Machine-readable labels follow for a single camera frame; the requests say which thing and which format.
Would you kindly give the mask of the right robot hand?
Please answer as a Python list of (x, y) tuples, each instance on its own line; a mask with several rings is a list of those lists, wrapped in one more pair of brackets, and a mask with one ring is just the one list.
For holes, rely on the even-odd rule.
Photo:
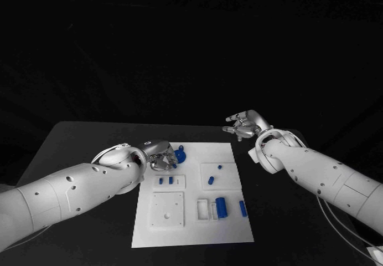
[(233, 122), (233, 125), (223, 126), (222, 130), (229, 134), (235, 134), (238, 136), (238, 141), (259, 136), (274, 128), (255, 110), (239, 112), (225, 120), (226, 122)]

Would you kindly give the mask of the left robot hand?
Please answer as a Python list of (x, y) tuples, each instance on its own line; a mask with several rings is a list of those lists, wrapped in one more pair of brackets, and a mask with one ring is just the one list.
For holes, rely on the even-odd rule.
[(179, 159), (167, 140), (150, 140), (137, 148), (145, 155), (145, 161), (154, 171), (171, 171), (177, 168)]

